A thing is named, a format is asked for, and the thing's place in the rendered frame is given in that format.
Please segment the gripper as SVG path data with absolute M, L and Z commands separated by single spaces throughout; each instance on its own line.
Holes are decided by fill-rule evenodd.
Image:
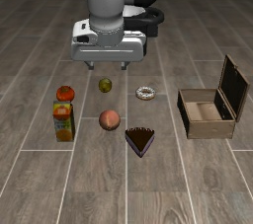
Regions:
M 110 36 L 115 42 L 116 36 Z M 71 58 L 76 61 L 85 61 L 89 70 L 94 70 L 97 61 L 118 61 L 121 69 L 127 70 L 132 61 L 140 61 L 144 56 L 146 36 L 140 31 L 124 31 L 119 44 L 109 46 L 99 45 L 99 35 L 90 29 L 89 20 L 82 20 L 74 24 L 71 40 Z

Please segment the yellow-green onion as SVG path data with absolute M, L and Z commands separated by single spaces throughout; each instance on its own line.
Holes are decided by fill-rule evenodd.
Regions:
M 103 78 L 99 81 L 99 90 L 102 93 L 108 93 L 112 89 L 112 81 L 109 78 Z

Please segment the wooden box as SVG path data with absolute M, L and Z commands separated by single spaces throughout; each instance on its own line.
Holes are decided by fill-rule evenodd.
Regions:
M 218 89 L 181 89 L 177 107 L 188 139 L 232 137 L 235 117 Z

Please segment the open wooden box lid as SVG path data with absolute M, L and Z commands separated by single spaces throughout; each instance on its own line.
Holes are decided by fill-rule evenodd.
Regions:
M 223 120 L 240 120 L 249 87 L 249 81 L 227 54 L 214 97 L 214 104 Z

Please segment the white sprinkled doughnut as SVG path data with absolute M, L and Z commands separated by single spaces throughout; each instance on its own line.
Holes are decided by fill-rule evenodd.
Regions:
M 155 97 L 156 92 L 151 87 L 141 86 L 136 89 L 135 95 L 141 100 L 149 101 Z

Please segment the red tomato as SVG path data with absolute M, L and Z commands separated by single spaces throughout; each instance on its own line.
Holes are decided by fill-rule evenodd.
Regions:
M 75 92 L 70 86 L 61 86 L 56 91 L 56 98 L 61 102 L 71 102 L 74 97 Z

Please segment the pink peach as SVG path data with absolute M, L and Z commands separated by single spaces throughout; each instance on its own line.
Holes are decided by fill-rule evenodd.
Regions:
M 121 118 L 115 111 L 103 111 L 99 116 L 99 124 L 105 130 L 115 130 L 120 123 Z

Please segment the orange juice carton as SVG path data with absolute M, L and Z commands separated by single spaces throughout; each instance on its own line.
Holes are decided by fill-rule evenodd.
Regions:
M 73 106 L 70 102 L 53 102 L 52 117 L 56 140 L 71 142 L 75 137 Z

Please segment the chocolate cake wedge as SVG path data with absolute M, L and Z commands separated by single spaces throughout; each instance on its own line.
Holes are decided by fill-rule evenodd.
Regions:
M 127 129 L 125 136 L 126 142 L 136 155 L 142 157 L 154 140 L 154 131 L 150 128 L 135 127 Z

